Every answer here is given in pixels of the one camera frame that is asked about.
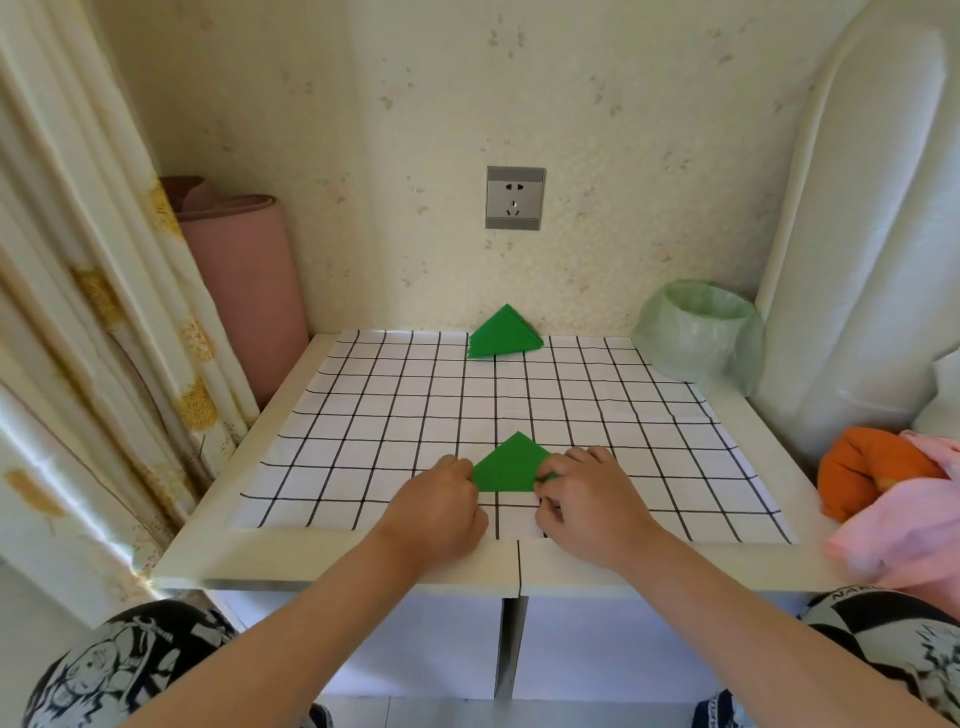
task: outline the hand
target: hand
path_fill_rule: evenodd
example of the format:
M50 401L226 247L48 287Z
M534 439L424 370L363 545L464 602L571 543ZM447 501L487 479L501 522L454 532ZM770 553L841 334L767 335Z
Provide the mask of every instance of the hand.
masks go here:
M550 455L535 483L537 525L564 551L623 575L639 551L666 532L606 448Z
M405 551L420 573L462 559L487 532L472 475L469 460L444 455L397 491L371 536Z

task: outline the white cabinet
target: white cabinet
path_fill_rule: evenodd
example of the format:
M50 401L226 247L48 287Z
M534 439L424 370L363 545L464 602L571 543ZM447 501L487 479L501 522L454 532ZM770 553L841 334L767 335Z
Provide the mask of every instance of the white cabinet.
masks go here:
M251 627L292 592L216 591ZM493 699L503 600L408 594L340 668L324 693Z
M764 595L792 614L806 595ZM693 703L722 686L642 599L531 596L514 700Z

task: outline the forearm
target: forearm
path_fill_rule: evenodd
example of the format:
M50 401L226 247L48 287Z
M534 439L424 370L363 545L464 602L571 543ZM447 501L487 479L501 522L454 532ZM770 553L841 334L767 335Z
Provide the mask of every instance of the forearm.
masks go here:
M420 567L371 534L282 609L137 711L125 728L289 728L416 584Z
M949 725L669 534L639 551L624 576L713 667L758 725Z

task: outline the pink cloth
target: pink cloth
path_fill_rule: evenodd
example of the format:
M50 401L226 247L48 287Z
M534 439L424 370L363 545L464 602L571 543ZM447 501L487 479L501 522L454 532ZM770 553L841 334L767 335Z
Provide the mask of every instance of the pink cloth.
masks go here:
M950 480L960 482L960 441L949 437L936 435L922 435L919 432L906 429L900 437L912 443L913 446L944 469Z
M960 619L960 483L904 480L840 526L826 549L856 579Z

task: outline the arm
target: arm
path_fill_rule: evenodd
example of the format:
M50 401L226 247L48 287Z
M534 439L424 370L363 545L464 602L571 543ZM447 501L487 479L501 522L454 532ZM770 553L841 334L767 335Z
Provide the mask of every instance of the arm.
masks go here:
M551 473L560 477L537 486L543 498L537 523L544 533L629 582L713 667L758 725L950 725L661 528L606 449L552 455L539 477Z
M290 728L354 649L428 571L487 530L469 460L447 455L404 485L353 550L306 591L224 645L125 728Z

